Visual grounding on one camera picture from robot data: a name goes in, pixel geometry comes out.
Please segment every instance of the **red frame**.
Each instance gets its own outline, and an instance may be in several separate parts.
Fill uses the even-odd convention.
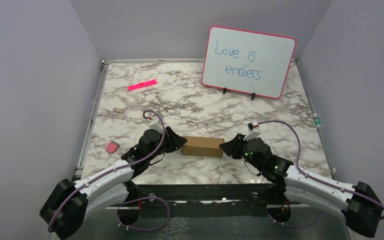
[[[205,83],[203,82],[203,79],[204,79],[204,70],[205,70],[205,63],[206,63],[206,60],[207,60],[208,45],[209,45],[209,43],[210,43],[210,32],[211,32],[211,29],[212,29],[212,28],[230,29],[230,30],[236,30],[236,31],[241,31],[241,32],[248,32],[248,33],[253,33],[253,34],[263,34],[263,35],[269,35],[269,36],[274,36],[274,37],[280,37],[280,38],[292,39],[292,40],[295,42],[295,45],[293,46],[292,55],[290,56],[289,64],[291,64],[291,62],[292,62],[292,57],[294,56],[294,53],[295,53],[295,47],[297,46],[297,40],[295,40],[295,38],[293,38],[293,37],[290,37],[290,36],[281,36],[281,35],[270,34],[270,33],[264,33],[264,32],[258,32],[258,31],[248,31],[248,30],[237,29],[237,28],[232,28],[232,27],[226,27],[226,26],[217,26],[217,25],[214,25],[214,26],[210,27],[210,28],[209,28],[209,31],[208,31],[208,41],[207,41],[207,44],[206,44],[205,58],[204,58],[204,66],[203,66],[203,68],[202,68],[202,76],[201,76],[201,83],[202,83],[204,86],[212,87],[212,88],[218,88],[218,89],[224,89],[224,87],[221,87],[221,86],[213,86],[213,85],[205,84]],[[289,72],[289,67],[287,68],[286,75],[285,75],[285,79],[284,79],[284,81],[283,81],[282,90],[280,91],[280,95],[279,95],[278,97],[266,96],[266,95],[261,95],[261,94],[255,94],[255,95],[256,95],[256,96],[259,96],[259,97],[269,98],[269,99],[279,99],[279,98],[282,96],[282,93],[283,93],[283,91],[284,91],[285,83],[286,83],[286,78],[288,77],[288,72]],[[239,91],[239,90],[229,89],[229,88],[226,88],[226,89],[229,90],[229,91],[238,92],[238,93],[242,93],[242,94],[252,94],[252,92]]]

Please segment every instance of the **black wire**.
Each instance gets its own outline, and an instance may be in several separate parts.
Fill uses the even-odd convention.
[[[253,172],[248,168],[247,161],[245,161],[245,159],[243,160],[243,163],[245,164],[246,169],[248,169],[248,171],[249,171],[252,175],[257,176],[257,177],[261,176],[261,172],[258,173],[258,174],[255,174],[255,173],[253,173]]]
[[[155,164],[161,162],[161,160],[163,160],[165,156],[166,156],[166,153],[164,152],[164,153],[162,154],[162,158],[161,158],[160,160],[158,160],[158,161],[156,161],[156,162],[154,162],[154,163],[152,163],[152,164],[150,163],[149,165],[152,166],[152,165],[155,165]]]

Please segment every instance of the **marble table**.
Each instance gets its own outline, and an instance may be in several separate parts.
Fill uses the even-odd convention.
[[[256,97],[203,86],[202,62],[111,63],[104,82],[81,177],[91,176],[120,159],[137,144],[148,122],[142,112],[152,109],[164,116],[164,123],[180,136],[224,138],[247,134],[247,123],[283,120],[299,134],[302,144],[300,166],[331,177],[297,66],[290,64],[283,94],[279,99]],[[127,86],[157,79],[158,84],[127,91]],[[117,114],[113,108],[124,109]],[[296,139],[286,126],[260,126],[260,137],[274,154],[293,161]],[[117,152],[105,148],[111,140],[120,144]],[[133,179],[136,184],[241,184],[268,183],[251,174],[243,160],[230,157],[166,154],[163,161]]]

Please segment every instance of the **pink object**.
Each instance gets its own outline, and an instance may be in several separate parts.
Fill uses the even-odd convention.
[[[120,145],[116,143],[115,141],[111,140],[108,145],[106,146],[106,151],[110,154],[113,154],[119,149]]]
[[[292,55],[290,56],[290,62],[292,61],[292,56],[294,55],[295,47],[297,46],[297,45],[296,45],[297,41],[295,40],[295,38],[290,37],[290,36],[282,36],[282,35],[269,34],[269,33],[264,33],[264,32],[257,32],[257,31],[248,31],[248,30],[243,30],[243,29],[238,29],[238,28],[233,28],[233,27],[217,26],[217,25],[210,27],[210,28],[209,28],[209,31],[210,31],[210,32],[211,32],[211,29],[212,29],[212,28],[231,29],[231,30],[237,30],[237,31],[248,32],[248,33],[253,33],[253,34],[263,34],[263,35],[275,36],[275,37],[280,37],[280,38],[293,39],[293,40],[295,41],[295,46],[293,46]],[[203,78],[204,78],[204,69],[205,69],[205,61],[206,61],[206,59],[207,59],[208,43],[209,43],[209,42],[210,42],[210,34],[208,34],[208,41],[207,41],[207,45],[206,45],[205,58],[204,58],[204,66],[203,66],[203,68],[202,68],[201,83],[202,83],[204,86],[207,86],[207,87],[213,87],[213,88],[223,89],[224,87],[213,86],[213,85],[205,84],[205,83],[203,82]],[[269,98],[269,99],[279,99],[279,98],[282,96],[282,92],[284,91],[284,87],[285,87],[285,83],[286,83],[286,78],[287,78],[287,76],[288,76],[288,72],[289,72],[289,68],[288,68],[287,71],[286,71],[286,76],[285,76],[285,80],[283,81],[282,90],[281,90],[280,95],[279,95],[278,97],[265,96],[265,95],[261,95],[261,94],[256,94],[256,96],[265,97],[265,98]],[[226,90],[234,91],[234,92],[238,92],[238,93],[243,93],[243,94],[252,94],[252,92],[239,91],[239,90],[229,89],[229,88],[227,88]]]
[[[157,84],[157,79],[154,78],[150,81],[143,81],[143,82],[139,82],[138,84],[128,86],[127,90],[132,91],[135,89],[140,89],[140,88],[148,87],[148,86],[155,85],[155,84]]]

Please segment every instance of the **pink marker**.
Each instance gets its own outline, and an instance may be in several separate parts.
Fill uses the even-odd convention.
[[[143,82],[139,82],[138,84],[128,86],[127,90],[132,91],[135,89],[140,89],[140,88],[148,87],[148,86],[155,85],[155,84],[157,84],[157,79],[154,78],[150,81],[143,81]]]

